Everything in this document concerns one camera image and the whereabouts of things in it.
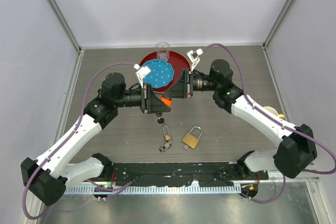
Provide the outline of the orange black padlock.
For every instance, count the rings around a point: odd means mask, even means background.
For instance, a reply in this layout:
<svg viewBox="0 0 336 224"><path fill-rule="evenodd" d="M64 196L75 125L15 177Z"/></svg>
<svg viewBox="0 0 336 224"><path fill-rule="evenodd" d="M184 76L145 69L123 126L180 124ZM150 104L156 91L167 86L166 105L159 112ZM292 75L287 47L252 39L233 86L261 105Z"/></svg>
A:
<svg viewBox="0 0 336 224"><path fill-rule="evenodd" d="M172 100L171 99L166 99L164 97L161 97L160 100L167 106L171 106L172 105Z"/></svg>

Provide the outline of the black padlock keys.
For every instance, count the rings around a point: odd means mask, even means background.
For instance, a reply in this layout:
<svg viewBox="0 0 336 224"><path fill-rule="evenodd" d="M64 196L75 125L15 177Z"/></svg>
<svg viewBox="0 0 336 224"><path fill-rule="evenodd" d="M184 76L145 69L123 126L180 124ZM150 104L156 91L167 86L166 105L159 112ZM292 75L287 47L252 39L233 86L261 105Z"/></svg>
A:
<svg viewBox="0 0 336 224"><path fill-rule="evenodd" d="M156 113L156 117L157 117L157 122L158 124L160 124L161 126L165 127L167 126L166 122L165 122L165 119L163 118L162 116L163 113Z"/></svg>

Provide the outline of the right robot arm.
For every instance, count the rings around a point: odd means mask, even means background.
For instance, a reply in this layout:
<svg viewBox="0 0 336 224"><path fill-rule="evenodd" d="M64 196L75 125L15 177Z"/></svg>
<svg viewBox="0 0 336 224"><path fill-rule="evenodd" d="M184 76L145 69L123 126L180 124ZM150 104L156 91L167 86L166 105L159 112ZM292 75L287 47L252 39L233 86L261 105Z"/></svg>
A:
<svg viewBox="0 0 336 224"><path fill-rule="evenodd" d="M213 91L215 104L226 112L248 122L275 145L275 150L249 151L237 163L237 173L250 179L262 170L277 170L288 178L296 178L317 158L313 132L303 124L296 126L272 114L244 94L232 81L233 71L223 59L212 62L209 74L184 69L164 98L189 99L194 91Z"/></svg>

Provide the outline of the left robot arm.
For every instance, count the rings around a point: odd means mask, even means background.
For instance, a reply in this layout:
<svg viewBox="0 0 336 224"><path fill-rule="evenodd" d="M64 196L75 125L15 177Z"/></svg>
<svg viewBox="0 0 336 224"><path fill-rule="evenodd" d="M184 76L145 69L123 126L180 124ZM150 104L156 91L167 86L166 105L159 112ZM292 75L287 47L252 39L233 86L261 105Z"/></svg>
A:
<svg viewBox="0 0 336 224"><path fill-rule="evenodd" d="M138 107L146 114L170 112L171 102L155 95L150 84L127 89L124 76L110 73L102 82L98 96L86 104L78 120L49 150L36 159L26 158L20 168L23 183L46 206L56 203L67 187L89 178L105 182L112 174L111 161L97 153L72 171L65 169L71 159L117 115L118 108Z"/></svg>

